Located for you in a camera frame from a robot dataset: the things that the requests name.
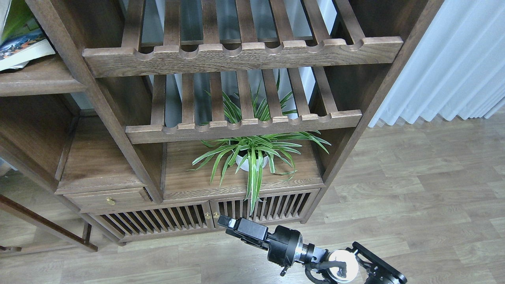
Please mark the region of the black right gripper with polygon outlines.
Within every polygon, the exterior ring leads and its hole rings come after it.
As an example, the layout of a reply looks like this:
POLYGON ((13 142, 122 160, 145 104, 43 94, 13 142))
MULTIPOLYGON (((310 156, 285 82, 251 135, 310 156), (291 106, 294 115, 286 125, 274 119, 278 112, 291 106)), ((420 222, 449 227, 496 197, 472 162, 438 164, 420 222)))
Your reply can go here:
POLYGON ((245 218, 234 219, 221 215, 217 223, 226 228, 226 234, 239 238, 251 246, 268 250, 267 259, 283 267, 283 273, 295 262, 321 263, 329 254, 327 249, 321 249, 314 244, 303 244, 299 231, 282 225, 278 225, 271 234, 267 232, 265 225, 245 218))

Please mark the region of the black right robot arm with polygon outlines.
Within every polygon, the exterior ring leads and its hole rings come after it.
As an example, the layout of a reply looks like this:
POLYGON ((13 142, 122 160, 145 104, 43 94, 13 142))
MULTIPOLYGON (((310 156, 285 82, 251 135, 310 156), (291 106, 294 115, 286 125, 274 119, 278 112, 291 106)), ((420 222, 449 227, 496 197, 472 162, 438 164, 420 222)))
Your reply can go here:
POLYGON ((367 284, 407 282, 402 273, 358 242, 354 242, 351 248, 329 251, 314 244, 304 244, 299 231, 282 225, 278 225, 274 233, 269 233, 265 225, 245 218, 221 215, 217 222, 226 228, 227 234, 267 250, 267 259, 283 267, 281 276, 298 262, 303 264, 305 275, 315 284, 349 283, 356 278, 360 267, 367 271, 367 284))

